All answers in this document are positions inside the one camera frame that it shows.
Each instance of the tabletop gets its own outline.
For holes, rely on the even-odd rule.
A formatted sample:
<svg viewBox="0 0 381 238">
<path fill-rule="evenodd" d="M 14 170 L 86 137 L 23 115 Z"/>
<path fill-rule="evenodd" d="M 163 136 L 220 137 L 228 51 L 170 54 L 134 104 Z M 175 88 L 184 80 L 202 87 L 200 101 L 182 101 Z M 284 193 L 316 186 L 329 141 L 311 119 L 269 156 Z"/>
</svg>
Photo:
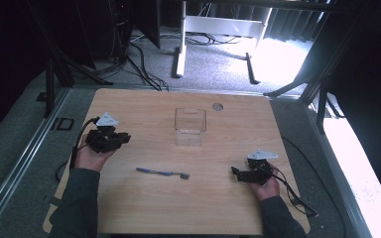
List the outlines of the tabletop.
<svg viewBox="0 0 381 238">
<path fill-rule="evenodd" d="M 201 146 L 177 146 L 177 108 L 206 111 Z M 107 161 L 98 191 L 98 231 L 128 234 L 262 234 L 258 202 L 231 167 L 249 170 L 247 156 L 257 149 L 278 154 L 270 162 L 299 194 L 268 98 L 201 92 L 99 89 L 84 121 L 108 112 L 120 122 L 116 132 L 131 135 Z M 95 129 L 89 125 L 85 130 Z M 190 175 L 160 176 L 136 168 Z M 65 170 L 55 197 L 61 198 Z M 293 217 L 309 232 L 307 217 L 281 195 Z M 49 217 L 44 223 L 52 229 Z"/>
</svg>

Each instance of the gray carpet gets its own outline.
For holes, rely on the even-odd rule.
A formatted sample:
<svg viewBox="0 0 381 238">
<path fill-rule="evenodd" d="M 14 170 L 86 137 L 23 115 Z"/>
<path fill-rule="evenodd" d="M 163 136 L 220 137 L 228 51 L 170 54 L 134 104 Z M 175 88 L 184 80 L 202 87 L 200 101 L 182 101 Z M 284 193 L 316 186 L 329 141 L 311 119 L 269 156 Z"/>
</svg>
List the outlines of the gray carpet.
<svg viewBox="0 0 381 238">
<path fill-rule="evenodd" d="M 152 45 L 140 45 L 145 53 L 147 71 L 164 79 L 171 88 L 261 93 L 280 87 L 280 85 L 267 83 L 250 84 L 245 66 L 246 61 L 241 58 L 243 55 L 231 56 L 221 50 L 224 46 L 190 46 L 186 76 L 180 79 L 174 78 L 172 65 L 175 60 L 175 45 L 178 42 L 177 40 L 162 40 L 163 48 L 161 50 L 157 50 Z M 138 62 L 139 55 L 135 49 L 130 49 L 129 56 Z M 241 70 L 229 71 L 224 68 L 224 65 L 228 65 L 231 61 L 241 63 Z M 124 65 L 124 68 L 131 70 L 129 64 Z M 143 84 L 139 77 L 123 69 L 107 79 L 115 82 L 115 85 L 112 86 L 115 88 L 126 87 L 126 84 L 134 84 L 132 87 Z M 55 179 L 55 170 L 68 159 L 71 145 L 76 139 L 93 94 L 99 87 L 89 79 L 78 79 L 74 88 L 69 91 L 58 117 L 74 119 L 74 126 L 70 131 L 52 130 L 48 133 L 46 140 L 34 156 L 23 179 L 0 216 L 0 237 L 46 237 L 47 234 L 43 231 L 42 225 L 49 206 L 43 202 L 43 198 L 56 191 L 58 183 Z M 41 75 L 32 81 L 0 126 L 0 184 L 23 153 L 23 149 L 36 128 L 43 121 L 45 104 L 35 101 L 39 92 L 43 90 L 44 76 Z M 298 88 L 289 93 L 300 95 L 301 91 L 303 89 Z M 284 145 L 301 196 L 308 200 L 310 206 L 319 213 L 318 217 L 310 218 L 309 237 L 344 237 L 344 227 L 347 232 L 345 237 L 356 237 L 352 225 L 347 219 L 341 196 L 318 138 L 314 133 L 315 128 L 310 123 L 308 113 L 311 112 L 298 100 L 277 99 L 272 100 L 271 103 L 282 136 L 300 148 L 324 181 L 325 186 L 319 182 L 300 152 L 285 141 Z M 337 208 L 334 207 L 325 192 L 326 189 L 331 194 Z"/>
</svg>

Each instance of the sleeve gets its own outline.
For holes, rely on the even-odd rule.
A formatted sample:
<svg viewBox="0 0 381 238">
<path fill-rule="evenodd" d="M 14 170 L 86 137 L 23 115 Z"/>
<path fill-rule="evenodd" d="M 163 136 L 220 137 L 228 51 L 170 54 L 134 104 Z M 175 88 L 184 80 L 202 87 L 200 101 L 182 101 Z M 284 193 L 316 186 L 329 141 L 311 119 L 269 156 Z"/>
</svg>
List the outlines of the sleeve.
<svg viewBox="0 0 381 238">
<path fill-rule="evenodd" d="M 260 209 L 265 238 L 307 237 L 305 230 L 293 218 L 281 196 L 261 201 Z"/>
<path fill-rule="evenodd" d="M 97 236 L 97 191 L 100 173 L 86 169 L 72 169 L 62 203 L 51 216 L 50 238 Z"/>
</svg>

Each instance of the hand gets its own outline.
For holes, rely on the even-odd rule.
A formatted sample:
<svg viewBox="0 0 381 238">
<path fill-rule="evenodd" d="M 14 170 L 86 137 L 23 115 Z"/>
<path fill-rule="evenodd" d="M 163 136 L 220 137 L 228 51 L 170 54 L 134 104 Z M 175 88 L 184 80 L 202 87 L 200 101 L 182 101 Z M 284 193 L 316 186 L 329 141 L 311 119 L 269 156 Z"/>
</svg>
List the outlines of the hand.
<svg viewBox="0 0 381 238">
<path fill-rule="evenodd" d="M 116 152 L 116 150 L 106 153 L 95 153 L 89 146 L 86 145 L 86 137 L 87 135 L 82 136 L 81 145 L 76 153 L 74 166 L 76 168 L 88 169 L 100 173 L 101 169 L 103 169 L 104 163 L 106 163 L 107 159 L 109 159 Z"/>
<path fill-rule="evenodd" d="M 277 170 L 271 165 L 273 175 L 277 175 Z M 274 177 L 270 177 L 263 185 L 254 182 L 248 182 L 249 186 L 255 191 L 259 201 L 263 201 L 267 198 L 280 195 L 280 185 Z"/>
</svg>

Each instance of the transparent box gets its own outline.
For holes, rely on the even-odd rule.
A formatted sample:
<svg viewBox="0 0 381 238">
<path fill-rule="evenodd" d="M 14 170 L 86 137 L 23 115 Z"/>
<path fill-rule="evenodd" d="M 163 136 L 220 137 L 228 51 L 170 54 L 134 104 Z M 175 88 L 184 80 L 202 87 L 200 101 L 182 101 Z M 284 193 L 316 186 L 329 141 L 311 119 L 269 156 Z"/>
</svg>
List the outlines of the transparent box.
<svg viewBox="0 0 381 238">
<path fill-rule="evenodd" d="M 206 111 L 177 108 L 175 114 L 177 146 L 201 146 L 206 131 Z"/>
</svg>

